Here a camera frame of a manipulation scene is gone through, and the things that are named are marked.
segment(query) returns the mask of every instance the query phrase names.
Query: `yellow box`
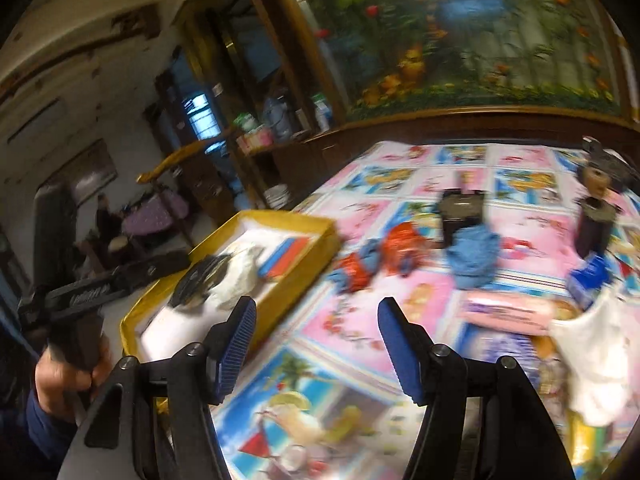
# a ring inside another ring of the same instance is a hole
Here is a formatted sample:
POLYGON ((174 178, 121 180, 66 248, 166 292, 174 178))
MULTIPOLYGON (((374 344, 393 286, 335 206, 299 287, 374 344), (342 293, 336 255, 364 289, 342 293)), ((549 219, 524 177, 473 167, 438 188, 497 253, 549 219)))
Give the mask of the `yellow box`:
MULTIPOLYGON (((269 336, 280 319, 294 306, 298 298, 311 286, 318 274, 329 264, 340 249, 341 241, 334 227, 334 221, 287 211, 249 210, 241 211, 224 225, 216 229, 201 244, 191 251, 192 263, 199 262, 208 254, 215 254, 245 220, 264 227, 288 230, 296 234, 315 235, 313 243, 305 249, 293 266, 269 290, 258 304, 258 317, 249 353, 269 336)), ((143 294, 129 313, 120 321, 120 338, 127 355, 141 359, 138 353, 136 327, 158 308, 174 290, 187 271, 179 272, 158 280, 143 294)))

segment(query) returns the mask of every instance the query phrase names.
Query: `floor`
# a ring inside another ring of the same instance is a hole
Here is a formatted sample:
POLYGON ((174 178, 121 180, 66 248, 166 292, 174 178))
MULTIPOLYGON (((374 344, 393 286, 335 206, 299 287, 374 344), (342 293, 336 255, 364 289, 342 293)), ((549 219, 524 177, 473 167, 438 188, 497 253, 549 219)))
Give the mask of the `floor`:
MULTIPOLYGON (((207 236, 209 236, 215 230, 215 226, 211 222, 211 218, 204 213, 199 213, 196 216, 195 222, 191 227, 191 237, 196 244, 199 244, 207 236)), ((161 254, 168 251, 173 251, 180 248, 188 248, 186 241, 180 236, 176 235, 164 244, 156 247, 152 254, 161 254)), ((114 301, 102 308, 102 315, 104 317, 103 330, 106 336, 109 338, 111 346, 111 355, 113 356, 113 363, 115 364, 122 357, 122 343, 120 341, 120 320, 131 309, 137 300, 144 294, 145 288, 135 291, 130 296, 122 298, 121 300, 114 301)))

